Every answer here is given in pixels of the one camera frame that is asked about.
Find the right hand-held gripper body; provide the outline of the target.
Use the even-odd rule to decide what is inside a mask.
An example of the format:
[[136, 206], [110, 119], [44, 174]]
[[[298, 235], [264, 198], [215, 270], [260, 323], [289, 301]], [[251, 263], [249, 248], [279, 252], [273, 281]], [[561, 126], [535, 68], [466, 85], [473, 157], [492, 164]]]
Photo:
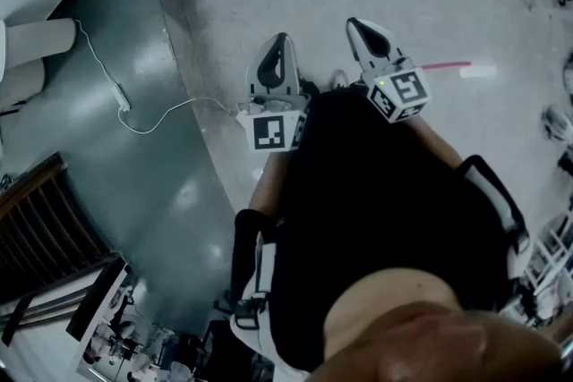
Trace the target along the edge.
[[368, 89], [366, 98], [388, 123], [398, 123], [419, 115], [431, 101], [423, 69], [410, 58], [401, 57], [383, 68], [361, 74]]

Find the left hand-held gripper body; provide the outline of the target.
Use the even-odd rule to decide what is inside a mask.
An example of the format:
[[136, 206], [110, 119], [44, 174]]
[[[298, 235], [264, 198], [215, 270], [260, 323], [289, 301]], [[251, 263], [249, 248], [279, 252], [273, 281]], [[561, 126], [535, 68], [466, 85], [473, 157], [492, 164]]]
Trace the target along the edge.
[[251, 152], [297, 150], [303, 137], [310, 98], [249, 96], [236, 120], [244, 127]]

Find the person's right forearm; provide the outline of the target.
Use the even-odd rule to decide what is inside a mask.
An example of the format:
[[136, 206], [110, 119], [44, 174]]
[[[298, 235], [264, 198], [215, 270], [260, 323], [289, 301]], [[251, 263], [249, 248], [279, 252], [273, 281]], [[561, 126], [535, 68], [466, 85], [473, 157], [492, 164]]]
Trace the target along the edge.
[[406, 120], [419, 142], [434, 156], [452, 169], [460, 167], [464, 159], [421, 116]]

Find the person's left forearm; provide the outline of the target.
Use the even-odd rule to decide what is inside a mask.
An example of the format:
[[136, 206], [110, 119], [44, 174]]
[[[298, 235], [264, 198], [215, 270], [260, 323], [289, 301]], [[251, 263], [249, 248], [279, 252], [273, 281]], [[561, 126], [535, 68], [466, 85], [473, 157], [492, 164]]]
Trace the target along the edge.
[[290, 152], [269, 154], [251, 197], [249, 209], [258, 211], [268, 218], [278, 219], [283, 183], [291, 156]]

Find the person's right white shoe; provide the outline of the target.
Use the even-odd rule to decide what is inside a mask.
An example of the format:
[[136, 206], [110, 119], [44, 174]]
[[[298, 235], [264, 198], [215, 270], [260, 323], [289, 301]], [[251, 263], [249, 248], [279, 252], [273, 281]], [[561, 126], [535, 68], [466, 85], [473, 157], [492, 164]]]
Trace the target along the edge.
[[350, 85], [346, 72], [336, 69], [330, 76], [329, 86], [331, 90], [345, 89]]

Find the red floor tape strip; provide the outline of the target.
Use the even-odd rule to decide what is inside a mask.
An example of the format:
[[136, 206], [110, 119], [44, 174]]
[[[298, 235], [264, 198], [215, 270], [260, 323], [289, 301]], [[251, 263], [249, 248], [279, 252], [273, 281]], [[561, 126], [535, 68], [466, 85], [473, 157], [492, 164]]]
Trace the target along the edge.
[[468, 61], [445, 62], [445, 63], [435, 63], [435, 64], [424, 64], [424, 65], [422, 65], [422, 69], [424, 69], [425, 71], [432, 71], [432, 70], [440, 70], [440, 69], [467, 67], [467, 66], [471, 66], [471, 65], [472, 65], [472, 63], [468, 62]]

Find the person's black shirt torso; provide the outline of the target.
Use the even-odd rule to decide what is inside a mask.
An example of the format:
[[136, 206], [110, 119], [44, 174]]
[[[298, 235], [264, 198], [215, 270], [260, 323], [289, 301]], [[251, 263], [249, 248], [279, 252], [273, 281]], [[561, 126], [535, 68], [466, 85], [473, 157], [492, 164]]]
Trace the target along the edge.
[[452, 169], [409, 127], [349, 91], [314, 99], [289, 163], [269, 300], [278, 355], [306, 371], [323, 360], [323, 325], [352, 284], [388, 268], [437, 276], [464, 310], [499, 311], [512, 294], [507, 256], [525, 223], [479, 156]]

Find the wooden staircase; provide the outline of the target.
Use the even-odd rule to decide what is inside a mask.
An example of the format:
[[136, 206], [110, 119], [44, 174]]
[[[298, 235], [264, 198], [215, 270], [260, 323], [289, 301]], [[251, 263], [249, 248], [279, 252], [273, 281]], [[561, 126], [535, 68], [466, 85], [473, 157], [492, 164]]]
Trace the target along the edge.
[[60, 320], [76, 341], [130, 268], [99, 236], [74, 197], [60, 154], [0, 192], [0, 337]]

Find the beige cylindrical post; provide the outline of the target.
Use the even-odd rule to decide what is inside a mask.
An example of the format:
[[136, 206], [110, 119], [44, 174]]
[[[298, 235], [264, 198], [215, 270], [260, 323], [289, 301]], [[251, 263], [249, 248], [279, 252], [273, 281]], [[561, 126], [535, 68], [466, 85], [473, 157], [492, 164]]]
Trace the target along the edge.
[[30, 61], [5, 72], [0, 81], [0, 112], [26, 102], [42, 91], [46, 72], [42, 59]]
[[11, 69], [69, 51], [77, 38], [77, 26], [71, 18], [38, 21], [8, 27], [4, 36], [4, 65]]

